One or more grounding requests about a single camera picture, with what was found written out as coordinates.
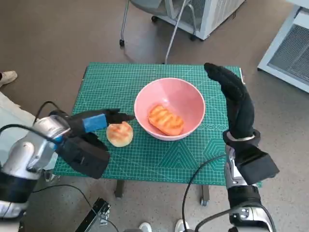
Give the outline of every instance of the bun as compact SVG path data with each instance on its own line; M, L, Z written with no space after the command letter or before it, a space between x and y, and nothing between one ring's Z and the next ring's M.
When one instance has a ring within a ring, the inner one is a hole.
M156 105L148 114L150 124L157 127L164 134L180 135L183 130L183 119L173 114L162 105Z
M126 146L133 139L133 129L127 122L110 124L106 129L106 137L113 146Z

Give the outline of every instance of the white cart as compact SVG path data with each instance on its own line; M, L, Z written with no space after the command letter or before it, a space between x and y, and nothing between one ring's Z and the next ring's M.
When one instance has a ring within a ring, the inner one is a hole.
M222 24L245 0L192 0L191 4L195 11L197 20L196 36L206 39L220 24ZM169 17L160 16L159 18L173 25L176 20ZM190 9L185 9L178 24L178 27L193 33L193 19Z

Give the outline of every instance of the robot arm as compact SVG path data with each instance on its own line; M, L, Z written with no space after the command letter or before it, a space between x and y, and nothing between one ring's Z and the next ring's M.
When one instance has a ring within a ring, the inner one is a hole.
M242 79L230 70L205 63L208 77L221 85L226 98L228 130L223 133L226 147L225 183L230 207L248 203L229 214L229 232L274 232L275 225L261 204L256 185L278 172L270 155L257 148L260 133L253 129L254 107Z
M110 155L107 147L90 132L132 119L134 116L112 109L74 116L57 111L38 120L32 129L49 139L29 132L14 144L0 169L0 231L17 231L28 198L55 151L76 171L100 178Z

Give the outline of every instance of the round bun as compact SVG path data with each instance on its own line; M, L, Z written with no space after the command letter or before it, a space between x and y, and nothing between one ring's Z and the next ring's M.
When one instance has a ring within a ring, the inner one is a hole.
M116 147L126 146L133 139L133 129L127 122L110 124L106 129L106 137Z

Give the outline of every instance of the table leg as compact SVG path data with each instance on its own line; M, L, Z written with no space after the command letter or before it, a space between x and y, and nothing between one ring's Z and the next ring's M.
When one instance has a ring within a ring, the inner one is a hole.
M207 206L210 200L209 185L202 185L201 206Z
M117 180L117 185L116 185L116 190L115 190L115 197L120 199L122 198L124 194L124 185L125 181L124 180Z

